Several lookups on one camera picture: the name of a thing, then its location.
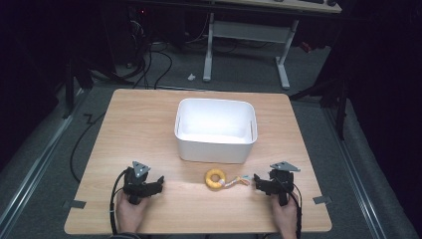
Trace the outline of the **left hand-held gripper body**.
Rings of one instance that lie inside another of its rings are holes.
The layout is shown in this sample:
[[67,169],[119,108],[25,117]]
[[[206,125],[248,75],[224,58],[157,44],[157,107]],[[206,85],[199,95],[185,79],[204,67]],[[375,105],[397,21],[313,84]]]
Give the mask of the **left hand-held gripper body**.
[[147,197],[147,176],[150,167],[140,162],[134,161],[124,176],[123,192],[128,196],[131,204],[138,204],[141,199]]

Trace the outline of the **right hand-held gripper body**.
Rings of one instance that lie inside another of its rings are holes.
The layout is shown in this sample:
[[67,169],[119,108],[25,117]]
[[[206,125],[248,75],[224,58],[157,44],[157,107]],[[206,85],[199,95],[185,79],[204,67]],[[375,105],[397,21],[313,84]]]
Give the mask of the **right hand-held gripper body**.
[[290,199],[299,206],[299,202],[293,196],[293,191],[295,189],[294,172],[300,170],[286,161],[271,164],[270,167],[272,170],[269,172],[270,181],[266,193],[276,194],[280,206],[287,205]]

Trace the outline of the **yellow ring toy with cord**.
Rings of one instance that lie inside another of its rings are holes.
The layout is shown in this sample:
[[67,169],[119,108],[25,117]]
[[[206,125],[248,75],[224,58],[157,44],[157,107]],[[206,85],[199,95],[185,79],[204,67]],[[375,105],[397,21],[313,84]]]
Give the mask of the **yellow ring toy with cord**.
[[220,190],[230,188],[237,184],[249,186],[251,184],[251,177],[248,175],[236,176],[231,180],[227,179],[226,173],[218,168],[209,169],[205,173],[205,184],[213,190]]

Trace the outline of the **white plastic bin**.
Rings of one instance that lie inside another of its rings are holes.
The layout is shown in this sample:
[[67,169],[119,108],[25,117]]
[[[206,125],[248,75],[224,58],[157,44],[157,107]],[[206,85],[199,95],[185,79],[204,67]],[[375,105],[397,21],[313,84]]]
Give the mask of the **white plastic bin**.
[[184,160],[241,164],[258,138],[255,109],[242,101],[184,99],[174,134]]

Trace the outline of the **person's left hand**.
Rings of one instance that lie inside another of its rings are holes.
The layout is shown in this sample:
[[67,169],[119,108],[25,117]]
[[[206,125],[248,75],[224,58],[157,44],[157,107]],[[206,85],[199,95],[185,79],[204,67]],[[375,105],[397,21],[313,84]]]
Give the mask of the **person's left hand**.
[[116,198],[116,220],[118,233],[136,233],[140,228],[147,205],[148,198],[143,198],[138,204],[131,204],[128,196],[120,191]]

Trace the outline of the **person's right hand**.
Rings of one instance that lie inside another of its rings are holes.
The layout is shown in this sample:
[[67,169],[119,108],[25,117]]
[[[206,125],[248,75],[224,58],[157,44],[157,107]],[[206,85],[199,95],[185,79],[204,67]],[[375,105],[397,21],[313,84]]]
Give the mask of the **person's right hand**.
[[279,204],[279,196],[271,196],[273,218],[283,239],[297,239],[297,205],[293,196],[286,205]]

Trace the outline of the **black stand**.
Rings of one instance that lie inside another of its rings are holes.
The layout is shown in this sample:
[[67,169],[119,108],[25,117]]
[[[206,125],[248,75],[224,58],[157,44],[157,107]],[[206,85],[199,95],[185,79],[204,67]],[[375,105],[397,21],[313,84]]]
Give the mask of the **black stand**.
[[83,90],[90,90],[94,83],[87,64],[76,57],[72,57],[66,64],[65,77],[66,110],[64,118],[67,119],[75,108],[75,83],[78,83]]
[[337,136],[344,140],[343,129],[346,117],[347,93],[347,78],[338,77],[315,83],[313,86],[291,95],[290,100],[297,101],[305,96],[320,96],[319,105],[322,108],[336,108],[334,129]]

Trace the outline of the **white-legged desk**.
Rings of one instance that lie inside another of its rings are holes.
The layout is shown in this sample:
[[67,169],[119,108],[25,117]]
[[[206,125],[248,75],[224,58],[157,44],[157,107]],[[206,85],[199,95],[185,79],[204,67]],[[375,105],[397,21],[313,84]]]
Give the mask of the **white-legged desk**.
[[[233,6],[251,7],[253,10],[286,10],[289,13],[317,14],[323,16],[338,15],[342,12],[337,0],[205,0],[211,7]],[[283,26],[264,23],[246,23],[241,20],[216,20],[215,10],[209,14],[207,52],[204,62],[203,81],[212,79],[213,40],[226,38],[265,43],[283,44],[281,55],[275,58],[282,88],[288,90],[290,82],[285,68],[285,60],[296,35],[300,20],[294,17]]]

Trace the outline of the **metal floor rail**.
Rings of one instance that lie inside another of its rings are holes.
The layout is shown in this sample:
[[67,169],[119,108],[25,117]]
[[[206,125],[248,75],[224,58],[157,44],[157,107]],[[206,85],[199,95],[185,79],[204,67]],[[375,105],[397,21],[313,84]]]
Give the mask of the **metal floor rail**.
[[360,178],[345,141],[340,138],[336,131],[334,113],[332,110],[322,110],[322,112],[327,120],[329,129],[335,139],[337,147],[339,148],[345,174],[348,177],[349,184],[353,190],[372,239],[387,239],[372,200],[366,191],[364,181]]
[[92,151],[89,90],[78,90],[65,119],[60,103],[0,173],[0,239],[69,239],[68,203]]

